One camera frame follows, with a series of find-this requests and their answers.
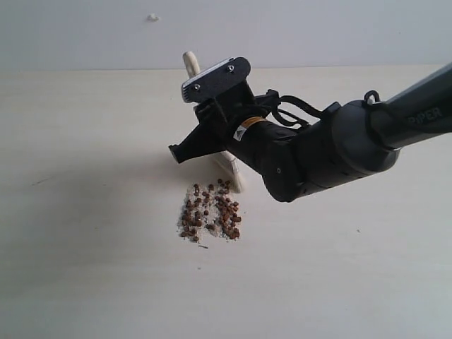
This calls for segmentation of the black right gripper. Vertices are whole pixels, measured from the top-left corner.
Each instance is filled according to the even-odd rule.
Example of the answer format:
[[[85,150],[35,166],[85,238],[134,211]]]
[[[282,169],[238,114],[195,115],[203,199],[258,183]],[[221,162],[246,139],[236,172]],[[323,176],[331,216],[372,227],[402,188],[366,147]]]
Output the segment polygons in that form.
[[[169,151],[179,164],[222,152],[243,141],[253,125],[266,122],[278,105],[277,91],[255,96],[243,81],[197,106],[195,113],[201,124],[179,144],[169,145]]]

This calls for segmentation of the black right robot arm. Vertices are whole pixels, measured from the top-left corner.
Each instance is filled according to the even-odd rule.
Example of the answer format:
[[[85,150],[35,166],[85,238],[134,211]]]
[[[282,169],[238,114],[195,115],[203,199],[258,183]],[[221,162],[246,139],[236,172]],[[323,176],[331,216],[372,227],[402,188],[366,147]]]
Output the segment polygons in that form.
[[[255,96],[250,71],[245,58],[230,58],[185,81],[198,126],[169,150],[180,163],[227,151],[279,202],[384,172],[405,146],[451,131],[450,66],[387,101],[370,90],[323,110],[274,90]]]

